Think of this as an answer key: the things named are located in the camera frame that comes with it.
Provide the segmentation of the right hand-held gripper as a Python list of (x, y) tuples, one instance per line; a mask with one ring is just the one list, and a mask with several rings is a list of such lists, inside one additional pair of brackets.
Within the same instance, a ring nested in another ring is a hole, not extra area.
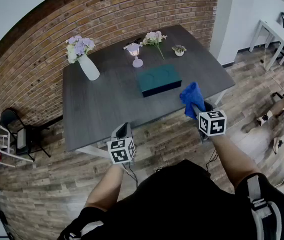
[(204, 100), (206, 111), (202, 112), (195, 104), (192, 105), (197, 119), (197, 129), (202, 143), (209, 141), (209, 137), (224, 135), (226, 132), (226, 114), (218, 110), (216, 105)]

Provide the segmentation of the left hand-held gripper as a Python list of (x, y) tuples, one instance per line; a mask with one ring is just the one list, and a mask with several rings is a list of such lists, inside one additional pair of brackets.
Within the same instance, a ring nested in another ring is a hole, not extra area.
[(134, 160), (136, 149), (129, 122), (119, 125), (112, 132), (107, 147), (113, 164), (125, 164)]

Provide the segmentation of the blue cloth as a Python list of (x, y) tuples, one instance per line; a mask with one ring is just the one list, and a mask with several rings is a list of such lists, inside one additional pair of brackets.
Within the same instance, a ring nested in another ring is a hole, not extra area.
[(181, 102), (185, 105), (185, 115), (196, 120), (196, 114), (192, 104), (196, 105), (201, 112), (205, 112), (204, 98), (201, 94), (198, 83), (190, 83), (179, 95)]

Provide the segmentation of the teal rectangular box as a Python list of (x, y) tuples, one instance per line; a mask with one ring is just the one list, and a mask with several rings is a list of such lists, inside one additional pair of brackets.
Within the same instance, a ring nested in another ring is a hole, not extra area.
[(137, 71), (137, 83), (144, 98), (181, 86), (182, 79), (172, 64)]

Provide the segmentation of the person's right forearm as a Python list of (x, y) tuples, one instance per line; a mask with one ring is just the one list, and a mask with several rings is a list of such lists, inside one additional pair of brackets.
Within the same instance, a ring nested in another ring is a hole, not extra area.
[(260, 173), (256, 163), (226, 135), (211, 136), (226, 175), (236, 189), (247, 176)]

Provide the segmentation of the person's left forearm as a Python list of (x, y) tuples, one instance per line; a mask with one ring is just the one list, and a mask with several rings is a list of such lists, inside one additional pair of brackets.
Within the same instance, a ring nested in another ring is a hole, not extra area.
[(124, 170), (113, 164), (88, 195), (84, 207), (94, 207), (102, 211), (109, 210), (116, 202), (123, 181)]

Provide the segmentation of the person's black shirt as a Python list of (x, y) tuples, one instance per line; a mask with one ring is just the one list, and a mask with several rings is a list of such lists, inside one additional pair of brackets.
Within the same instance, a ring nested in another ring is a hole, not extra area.
[(189, 160), (162, 168), (109, 210), (82, 209), (59, 235), (82, 240), (257, 240), (247, 181), (235, 193), (220, 189), (209, 173)]

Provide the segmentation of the small potted plant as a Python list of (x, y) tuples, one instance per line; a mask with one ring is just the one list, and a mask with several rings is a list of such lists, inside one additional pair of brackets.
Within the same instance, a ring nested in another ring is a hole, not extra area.
[(184, 52), (187, 51), (187, 49), (182, 45), (175, 45), (175, 46), (172, 47), (172, 50), (175, 52), (175, 54), (178, 57), (183, 56)]

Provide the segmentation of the black folding chair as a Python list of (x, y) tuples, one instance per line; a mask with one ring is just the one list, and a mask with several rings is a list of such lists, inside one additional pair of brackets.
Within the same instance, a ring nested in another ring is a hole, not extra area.
[[(17, 131), (13, 131), (12, 126), (10, 126), (15, 122), (19, 122), (22, 126)], [(27, 155), (34, 162), (35, 159), (31, 154), (43, 151), (49, 158), (51, 157), (41, 144), (41, 131), (45, 128), (24, 124), (15, 109), (7, 108), (2, 112), (0, 125), (6, 128), (11, 134), (13, 138), (11, 144), (15, 146), (17, 156), (21, 157)]]

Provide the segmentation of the purple lantern lamp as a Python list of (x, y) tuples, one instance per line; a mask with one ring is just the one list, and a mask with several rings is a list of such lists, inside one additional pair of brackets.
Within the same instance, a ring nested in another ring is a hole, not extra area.
[(139, 44), (133, 42), (123, 47), (123, 49), (127, 50), (129, 54), (134, 57), (134, 60), (132, 62), (132, 66), (134, 68), (140, 68), (141, 66), (143, 66), (143, 61), (138, 58), (140, 49)]

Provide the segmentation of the white desk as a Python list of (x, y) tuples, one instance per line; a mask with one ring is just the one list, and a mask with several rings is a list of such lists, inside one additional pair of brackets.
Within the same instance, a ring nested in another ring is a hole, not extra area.
[[(251, 40), (249, 51), (252, 52), (253, 48), (255, 47), (256, 41), (260, 35), (260, 32), (262, 28), (266, 29), (269, 32), (269, 35), (266, 40), (265, 48), (268, 47), (270, 41), (272, 38), (277, 38), (279, 40), (279, 47), (277, 48), (277, 51), (271, 58), (270, 62), (268, 63), (267, 66), (264, 67), (266, 71), (268, 71), (273, 63), (276, 61), (277, 57), (279, 56), (280, 52), (282, 51), (284, 47), (284, 28), (277, 23), (274, 20), (263, 20), (260, 19), (258, 23), (257, 30), (255, 31), (255, 34)], [(284, 55), (282, 59), (280, 60), (279, 64), (282, 65), (284, 62)]]

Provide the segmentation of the purple and white flower bouquet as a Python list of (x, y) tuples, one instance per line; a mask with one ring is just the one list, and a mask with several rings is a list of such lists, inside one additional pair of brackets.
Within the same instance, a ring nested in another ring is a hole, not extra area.
[(68, 62), (73, 64), (83, 55), (87, 55), (89, 51), (95, 48), (93, 39), (89, 37), (73, 36), (65, 41)]

